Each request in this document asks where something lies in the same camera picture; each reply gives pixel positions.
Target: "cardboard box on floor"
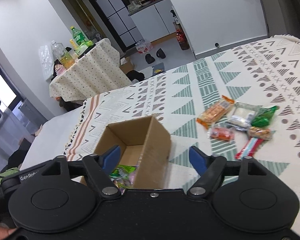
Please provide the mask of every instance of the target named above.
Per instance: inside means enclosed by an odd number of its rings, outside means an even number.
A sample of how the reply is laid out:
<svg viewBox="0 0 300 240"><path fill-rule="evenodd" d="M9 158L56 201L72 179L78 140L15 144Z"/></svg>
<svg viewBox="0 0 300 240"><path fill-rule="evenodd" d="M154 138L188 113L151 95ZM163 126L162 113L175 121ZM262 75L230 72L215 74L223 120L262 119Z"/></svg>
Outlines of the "cardboard box on floor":
<svg viewBox="0 0 300 240"><path fill-rule="evenodd" d="M127 74L129 71L134 70L134 64L131 62L130 57L126 57L126 63L121 64L120 61L120 69L122 70L123 73Z"/></svg>
<svg viewBox="0 0 300 240"><path fill-rule="evenodd" d="M114 145L121 148L121 165L138 166L133 188L162 188L171 148L170 134L153 116L108 124L95 154Z"/></svg>

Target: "green soda bottle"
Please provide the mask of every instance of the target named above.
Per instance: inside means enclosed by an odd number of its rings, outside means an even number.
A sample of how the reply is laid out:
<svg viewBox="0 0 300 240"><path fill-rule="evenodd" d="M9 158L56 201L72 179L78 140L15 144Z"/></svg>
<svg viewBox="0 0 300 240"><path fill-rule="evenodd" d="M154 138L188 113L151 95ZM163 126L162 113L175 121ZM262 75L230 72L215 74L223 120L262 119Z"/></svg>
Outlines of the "green soda bottle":
<svg viewBox="0 0 300 240"><path fill-rule="evenodd" d="M74 26L71 26L71 30L72 37L79 46L87 41L82 31L77 30Z"/></svg>

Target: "bed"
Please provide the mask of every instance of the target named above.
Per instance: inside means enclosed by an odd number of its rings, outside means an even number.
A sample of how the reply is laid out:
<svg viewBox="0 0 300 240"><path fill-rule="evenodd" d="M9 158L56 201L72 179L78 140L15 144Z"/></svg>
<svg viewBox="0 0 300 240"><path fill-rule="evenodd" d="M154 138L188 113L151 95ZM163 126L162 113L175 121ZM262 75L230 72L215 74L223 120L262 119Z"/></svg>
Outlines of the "bed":
<svg viewBox="0 0 300 240"><path fill-rule="evenodd" d="M255 158L300 200L300 40L289 35L238 46L90 98L82 108L43 126L22 168L62 154L69 161L80 160L93 153L108 123L152 114L171 134L165 187L187 190L198 179L188 158L190 146L234 160L248 141L241 132L232 143L209 139L196 123L196 117L221 95L279 107L270 126L273 139L259 146ZM219 124L226 120L224 116ZM225 183L236 179L227 177ZM300 212L292 229L300 235Z"/></svg>

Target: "white bedsheet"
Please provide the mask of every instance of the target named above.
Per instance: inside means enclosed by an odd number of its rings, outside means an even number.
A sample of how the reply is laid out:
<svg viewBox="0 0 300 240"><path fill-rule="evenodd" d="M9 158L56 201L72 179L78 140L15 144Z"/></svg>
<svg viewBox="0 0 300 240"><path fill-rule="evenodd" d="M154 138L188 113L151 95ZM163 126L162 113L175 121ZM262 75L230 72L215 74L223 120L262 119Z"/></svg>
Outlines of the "white bedsheet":
<svg viewBox="0 0 300 240"><path fill-rule="evenodd" d="M82 107L79 107L46 122L40 134L34 139L21 170L62 155L73 128L79 122L81 111Z"/></svg>

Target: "orange snack package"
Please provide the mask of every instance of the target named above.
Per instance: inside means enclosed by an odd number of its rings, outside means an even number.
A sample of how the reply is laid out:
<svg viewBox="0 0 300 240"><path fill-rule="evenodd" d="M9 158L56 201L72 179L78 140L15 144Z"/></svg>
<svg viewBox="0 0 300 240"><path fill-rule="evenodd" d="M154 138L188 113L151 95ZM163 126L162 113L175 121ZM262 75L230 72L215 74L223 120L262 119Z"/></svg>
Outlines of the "orange snack package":
<svg viewBox="0 0 300 240"><path fill-rule="evenodd" d="M219 121L223 115L228 113L233 105L234 100L226 96L222 96L221 100L210 106L206 111L198 116L197 122L208 129L210 125Z"/></svg>

